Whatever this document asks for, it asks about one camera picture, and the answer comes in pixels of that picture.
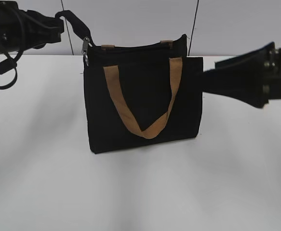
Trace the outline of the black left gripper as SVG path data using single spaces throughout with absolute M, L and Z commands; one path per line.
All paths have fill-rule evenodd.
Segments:
M 59 33 L 38 35 L 38 25 L 57 29 Z M 7 52 L 41 49 L 47 44 L 61 42 L 64 21 L 33 10 L 19 9 L 13 0 L 0 0 L 0 44 Z

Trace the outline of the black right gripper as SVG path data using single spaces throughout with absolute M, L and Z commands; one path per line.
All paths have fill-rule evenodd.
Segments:
M 281 48 L 264 47 L 215 63 L 215 69 L 198 74 L 203 92 L 230 97 L 254 108 L 281 100 Z M 259 73 L 238 71 L 264 69 Z

